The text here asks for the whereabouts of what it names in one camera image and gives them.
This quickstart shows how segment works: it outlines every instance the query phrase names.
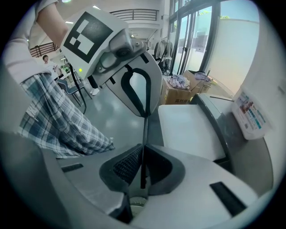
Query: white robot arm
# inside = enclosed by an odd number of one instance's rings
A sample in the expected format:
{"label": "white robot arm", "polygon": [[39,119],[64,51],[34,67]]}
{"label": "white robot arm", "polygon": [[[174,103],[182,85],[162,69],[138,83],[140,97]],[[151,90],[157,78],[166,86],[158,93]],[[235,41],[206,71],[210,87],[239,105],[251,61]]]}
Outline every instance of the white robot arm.
{"label": "white robot arm", "polygon": [[[66,34],[61,50],[81,78],[93,76],[137,116],[147,117],[157,106],[162,73],[146,45],[132,38],[128,24],[96,8],[86,10]],[[130,85],[133,73],[146,80],[146,109]]]}

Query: railing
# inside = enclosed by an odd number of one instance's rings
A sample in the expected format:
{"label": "railing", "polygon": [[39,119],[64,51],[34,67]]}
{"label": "railing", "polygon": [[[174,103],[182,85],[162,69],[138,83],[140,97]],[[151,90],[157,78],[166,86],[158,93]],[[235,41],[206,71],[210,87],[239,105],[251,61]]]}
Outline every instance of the railing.
{"label": "railing", "polygon": [[56,46],[53,42],[43,44],[43,45],[37,45],[34,48],[30,49],[30,54],[32,57],[40,57],[42,55],[45,55],[49,52],[56,51],[59,47]]}
{"label": "railing", "polygon": [[158,10],[156,9],[124,9],[110,12],[124,21],[148,20],[156,21]]}

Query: person's arm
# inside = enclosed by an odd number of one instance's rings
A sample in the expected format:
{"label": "person's arm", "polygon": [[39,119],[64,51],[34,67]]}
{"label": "person's arm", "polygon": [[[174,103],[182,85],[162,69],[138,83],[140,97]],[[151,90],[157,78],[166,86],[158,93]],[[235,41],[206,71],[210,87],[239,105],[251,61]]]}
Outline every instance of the person's arm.
{"label": "person's arm", "polygon": [[64,36],[68,31],[67,24],[60,16],[55,3],[52,3],[42,9],[37,18],[37,23],[48,35],[48,37],[60,47]]}

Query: cardboard box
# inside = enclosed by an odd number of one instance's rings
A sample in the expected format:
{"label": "cardboard box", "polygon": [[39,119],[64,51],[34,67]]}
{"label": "cardboard box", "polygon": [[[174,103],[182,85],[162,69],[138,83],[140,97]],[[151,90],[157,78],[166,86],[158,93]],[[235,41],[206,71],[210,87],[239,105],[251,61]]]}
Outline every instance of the cardboard box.
{"label": "cardboard box", "polygon": [[167,82],[167,79],[163,78],[160,98],[162,105],[188,104],[191,97],[200,92],[203,84],[204,86],[201,93],[206,93],[208,91],[210,83],[196,80],[194,74],[188,70],[184,72],[183,76],[190,81],[190,90],[173,88]]}

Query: blue plaid fabric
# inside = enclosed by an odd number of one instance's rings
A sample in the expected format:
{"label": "blue plaid fabric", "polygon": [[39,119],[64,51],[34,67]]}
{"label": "blue plaid fabric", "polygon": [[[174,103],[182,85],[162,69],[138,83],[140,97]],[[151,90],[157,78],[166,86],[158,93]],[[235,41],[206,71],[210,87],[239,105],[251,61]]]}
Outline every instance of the blue plaid fabric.
{"label": "blue plaid fabric", "polygon": [[90,123],[49,74],[30,77],[21,86],[32,103],[21,121],[20,135],[53,150],[57,158],[114,149],[112,141]]}

